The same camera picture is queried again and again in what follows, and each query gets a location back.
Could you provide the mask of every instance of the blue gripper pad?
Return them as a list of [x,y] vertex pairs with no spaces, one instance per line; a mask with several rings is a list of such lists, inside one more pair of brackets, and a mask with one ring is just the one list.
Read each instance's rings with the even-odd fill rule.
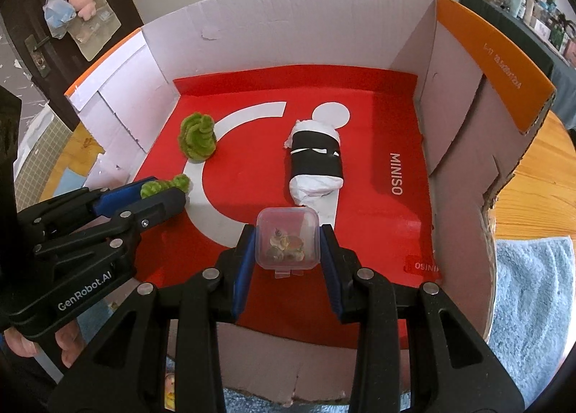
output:
[[135,183],[126,184],[117,189],[104,192],[99,200],[93,204],[92,211],[96,216],[111,218],[121,208],[141,200],[140,188],[142,188],[142,185],[155,180],[156,177],[147,177]]
[[246,308],[246,300],[248,299],[248,291],[250,290],[250,281],[252,280],[252,272],[256,263],[256,230],[251,229],[251,234],[248,239],[248,245],[241,255],[240,266],[238,267],[238,274],[234,281],[234,295],[232,300],[232,315],[235,319],[240,317]]
[[338,278],[338,272],[336,272],[334,259],[330,253],[328,241],[322,228],[320,228],[320,265],[322,266],[322,273],[324,274],[326,290],[328,291],[328,299],[330,300],[332,311],[340,319],[342,318],[342,314],[344,312],[344,308],[342,307],[340,279]]

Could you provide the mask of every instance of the small transparent plastic box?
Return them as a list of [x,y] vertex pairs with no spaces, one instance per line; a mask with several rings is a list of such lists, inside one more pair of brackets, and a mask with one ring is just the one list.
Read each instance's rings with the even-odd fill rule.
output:
[[309,207],[265,208],[256,220],[256,262],[276,278],[302,275],[320,262],[320,220]]

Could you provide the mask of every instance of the finger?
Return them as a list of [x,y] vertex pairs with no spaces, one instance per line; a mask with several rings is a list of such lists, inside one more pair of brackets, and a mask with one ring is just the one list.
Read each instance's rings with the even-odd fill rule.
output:
[[8,347],[18,356],[31,358],[38,354],[38,345],[24,338],[14,327],[10,327],[4,332],[4,338]]
[[62,363],[67,368],[70,368],[70,366],[73,365],[74,361],[78,359],[80,353],[86,347],[86,343],[81,336],[78,337],[77,340],[78,341],[74,343],[71,349],[62,351]]
[[62,350],[71,350],[84,343],[80,326],[76,320],[71,321],[56,332],[56,343]]

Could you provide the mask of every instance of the dark green tablecloth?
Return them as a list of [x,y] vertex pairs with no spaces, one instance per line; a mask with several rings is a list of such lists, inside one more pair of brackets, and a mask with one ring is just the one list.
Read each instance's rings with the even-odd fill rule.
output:
[[510,38],[543,71],[557,89],[552,111],[567,129],[576,128],[576,69],[569,67],[521,20],[487,0],[460,0]]

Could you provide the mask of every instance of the green fuzzy object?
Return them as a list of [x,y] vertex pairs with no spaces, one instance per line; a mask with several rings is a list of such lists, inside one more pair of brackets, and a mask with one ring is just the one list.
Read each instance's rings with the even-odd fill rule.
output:
[[167,190],[170,187],[177,187],[184,193],[188,193],[190,189],[190,179],[186,174],[178,174],[174,179],[172,179],[172,181],[149,181],[142,184],[142,188],[140,188],[140,197],[152,197],[152,195]]
[[178,145],[186,157],[194,161],[206,161],[216,150],[214,119],[195,112],[182,121]]

